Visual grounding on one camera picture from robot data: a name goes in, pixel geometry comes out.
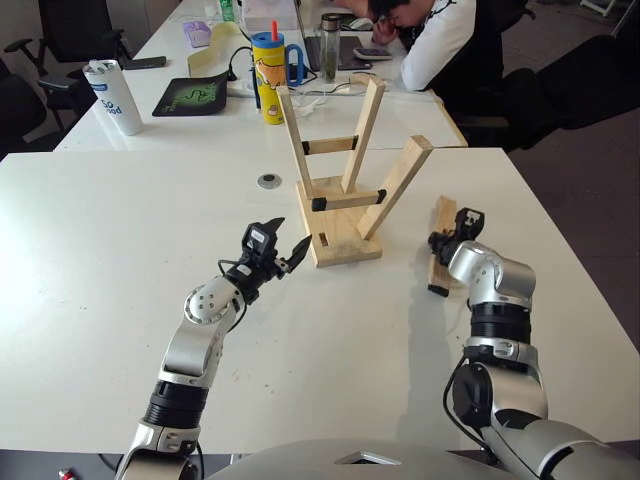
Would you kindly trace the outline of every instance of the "white shirt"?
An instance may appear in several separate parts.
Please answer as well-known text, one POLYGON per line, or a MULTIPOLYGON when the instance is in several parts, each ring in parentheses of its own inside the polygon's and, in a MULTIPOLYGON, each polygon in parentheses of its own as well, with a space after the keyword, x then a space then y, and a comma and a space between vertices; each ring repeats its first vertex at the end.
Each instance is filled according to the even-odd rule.
POLYGON ((424 30, 402 62, 407 90, 422 90, 473 35, 476 0, 436 0, 424 30))

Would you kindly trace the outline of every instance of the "desk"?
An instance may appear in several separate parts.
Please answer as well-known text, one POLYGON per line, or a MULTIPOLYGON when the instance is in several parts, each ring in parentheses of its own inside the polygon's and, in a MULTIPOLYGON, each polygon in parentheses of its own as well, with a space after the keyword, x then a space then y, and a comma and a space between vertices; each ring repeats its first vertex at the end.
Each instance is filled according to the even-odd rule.
MULTIPOLYGON (((397 152, 371 151, 376 188, 397 152)), ((335 174, 344 156, 314 163, 335 174)), ((187 292, 240 253, 246 225, 304 235, 291 155, 61 152, 0 164, 0 449, 122 452, 187 292), (283 184, 262 190, 269 165, 283 184)), ((379 231, 380 260, 262 289, 225 344, 202 419, 206 453, 321 437, 470 448, 440 406, 469 335, 466 291, 426 290, 440 194, 487 215, 480 240, 533 267, 532 340, 550 416, 603 441, 638 436, 640 362, 540 203, 498 149, 434 152, 379 231)))
MULTIPOLYGON (((254 154, 264 148, 281 146, 289 154, 286 128, 266 125, 256 112, 253 98, 228 98, 227 108, 220 115, 151 115, 171 79, 188 77, 186 57, 191 50, 182 32, 182 22, 201 15, 202 8, 198 10, 197 3, 193 0, 181 3, 138 55, 165 55, 168 58, 166 67, 124 72, 145 123, 144 131, 133 137, 121 135, 104 110, 95 104, 56 150, 217 150, 224 142, 228 145, 252 145, 254 154)), ((285 32, 285 35, 295 36, 299 32, 285 32)), ((313 82, 310 86, 319 88, 322 83, 313 82)), ((313 139, 352 135, 362 102, 362 97, 327 97, 326 104, 300 120, 303 136, 313 139)), ((369 147, 402 148, 412 134, 425 135, 436 146, 466 145, 435 96, 388 92, 369 147)))

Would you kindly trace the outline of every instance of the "green logo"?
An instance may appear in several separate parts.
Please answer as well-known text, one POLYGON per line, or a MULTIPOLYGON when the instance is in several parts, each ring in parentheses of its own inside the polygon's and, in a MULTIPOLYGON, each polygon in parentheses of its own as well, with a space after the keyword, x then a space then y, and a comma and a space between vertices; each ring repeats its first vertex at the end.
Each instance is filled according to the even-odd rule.
POLYGON ((174 95, 171 104, 165 106, 163 111, 173 112, 177 107, 199 107, 212 103, 216 99, 218 86, 215 83, 184 87, 174 95))

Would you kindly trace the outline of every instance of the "person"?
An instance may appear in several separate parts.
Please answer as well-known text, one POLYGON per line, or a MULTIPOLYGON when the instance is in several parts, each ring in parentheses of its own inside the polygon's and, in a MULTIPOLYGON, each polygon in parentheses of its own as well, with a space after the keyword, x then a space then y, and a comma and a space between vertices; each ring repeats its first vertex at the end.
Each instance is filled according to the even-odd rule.
POLYGON ((348 8, 356 17, 374 20, 369 8, 369 0, 332 0, 332 2, 338 7, 348 8))
POLYGON ((379 45, 399 29, 423 26, 400 69, 408 90, 433 89, 448 109, 488 113, 486 92, 497 89, 503 71, 490 0, 369 0, 369 9, 379 45))

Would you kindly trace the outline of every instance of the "cartoon print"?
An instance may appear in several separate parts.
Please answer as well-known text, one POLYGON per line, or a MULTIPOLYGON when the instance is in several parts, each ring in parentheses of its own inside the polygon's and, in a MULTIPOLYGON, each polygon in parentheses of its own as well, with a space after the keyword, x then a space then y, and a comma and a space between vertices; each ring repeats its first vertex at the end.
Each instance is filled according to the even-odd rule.
POLYGON ((262 77, 264 83, 269 85, 272 90, 280 85, 287 84, 284 65, 268 65, 262 59, 256 62, 256 71, 262 77))

